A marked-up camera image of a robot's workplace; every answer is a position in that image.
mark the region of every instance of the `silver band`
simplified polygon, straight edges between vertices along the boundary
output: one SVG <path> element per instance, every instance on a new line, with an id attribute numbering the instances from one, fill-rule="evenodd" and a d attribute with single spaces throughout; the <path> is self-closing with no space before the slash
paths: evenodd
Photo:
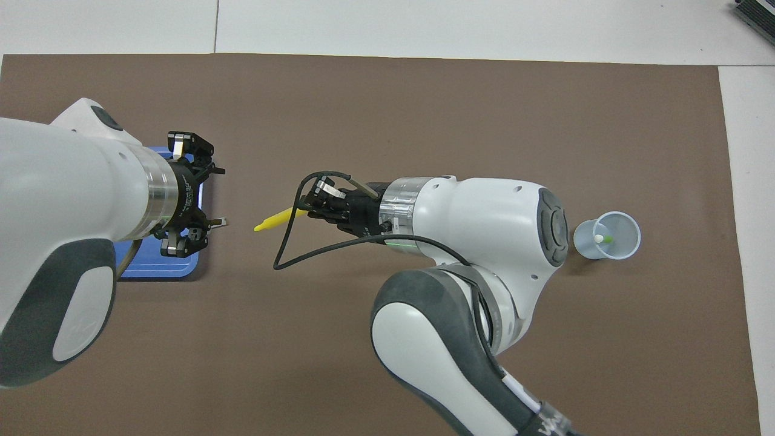
<path id="1" fill-rule="evenodd" d="M 414 234 L 412 218 L 415 215 L 415 202 L 422 187 L 432 177 L 404 177 L 387 187 L 380 202 L 380 223 L 388 221 L 392 225 L 385 234 Z M 413 240 L 386 240 L 385 244 L 404 253 L 422 252 Z"/>
<path id="2" fill-rule="evenodd" d="M 165 226 L 177 207 L 177 179 L 172 167 L 147 147 L 128 147 L 137 156 L 148 181 L 148 206 L 137 227 L 125 239 L 148 236 L 157 224 Z"/>

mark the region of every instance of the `yellow marker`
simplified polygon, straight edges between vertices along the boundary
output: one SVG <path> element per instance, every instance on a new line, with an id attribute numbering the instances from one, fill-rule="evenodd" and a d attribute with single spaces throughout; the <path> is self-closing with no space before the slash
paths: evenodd
<path id="1" fill-rule="evenodd" d="M 269 218 L 266 218 L 261 224 L 255 226 L 253 228 L 253 231 L 260 232 L 262 230 L 273 229 L 281 224 L 287 223 L 289 220 L 291 220 L 292 210 L 293 208 L 289 207 L 280 213 L 275 213 Z M 305 215 L 306 213 L 307 213 L 306 210 L 296 209 L 296 216 Z"/>

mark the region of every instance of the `brown mat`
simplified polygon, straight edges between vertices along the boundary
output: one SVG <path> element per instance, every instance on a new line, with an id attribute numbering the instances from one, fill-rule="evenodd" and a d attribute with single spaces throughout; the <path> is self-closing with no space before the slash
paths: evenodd
<path id="1" fill-rule="evenodd" d="M 48 123 L 82 96 L 146 145 L 211 141 L 208 212 L 230 226 L 198 280 L 119 284 L 90 351 L 0 394 L 3 434 L 452 434 L 369 338 L 384 280 L 430 262 L 369 245 L 274 272 L 282 232 L 252 232 L 323 169 L 538 182 L 573 228 L 630 213 L 640 252 L 573 253 L 501 363 L 590 436 L 759 433 L 715 67 L 5 56 L 0 116 Z M 345 238 L 303 220 L 288 253 Z"/>

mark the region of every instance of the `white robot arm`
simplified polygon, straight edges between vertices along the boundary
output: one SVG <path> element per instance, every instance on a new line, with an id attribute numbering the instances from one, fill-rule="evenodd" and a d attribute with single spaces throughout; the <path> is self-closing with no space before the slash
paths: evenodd
<path id="1" fill-rule="evenodd" d="M 567 256 L 557 197 L 497 178 L 353 184 L 358 189 L 335 189 L 319 176 L 298 207 L 361 240 L 436 262 L 393 275 L 377 295 L 371 337 L 385 368 L 458 434 L 578 434 L 494 359 L 525 334 L 543 286 Z M 283 248 L 276 269 L 308 257 L 280 265 Z"/>
<path id="2" fill-rule="evenodd" d="M 167 142 L 169 160 L 89 99 L 50 125 L 0 118 L 0 220 L 12 223 L 0 227 L 0 387 L 42 379 L 100 334 L 115 241 L 152 234 L 162 255 L 183 258 L 223 224 L 197 207 L 199 184 L 224 173 L 212 145 L 187 132 Z"/>

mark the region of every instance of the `dark gray rubber cover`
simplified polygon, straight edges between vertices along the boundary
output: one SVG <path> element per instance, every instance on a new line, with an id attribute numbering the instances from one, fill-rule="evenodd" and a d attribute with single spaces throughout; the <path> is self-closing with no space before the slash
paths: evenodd
<path id="1" fill-rule="evenodd" d="M 35 382 L 81 355 L 83 351 L 57 362 L 52 355 L 53 345 L 78 280 L 86 271 L 103 266 L 110 267 L 115 275 L 115 251 L 110 240 L 78 240 L 51 253 L 0 334 L 0 386 Z M 108 321 L 114 298 L 115 281 L 108 313 L 95 340 Z"/>
<path id="2" fill-rule="evenodd" d="M 382 286 L 374 301 L 372 326 L 379 310 L 390 303 L 406 303 L 425 315 L 471 385 L 514 428 L 522 429 L 529 424 L 535 414 L 516 399 L 492 368 L 477 336 L 468 301 L 452 278 L 436 268 L 403 271 L 393 275 Z M 404 387 L 433 407 L 458 434 L 471 434 L 441 403 L 388 371 Z"/>

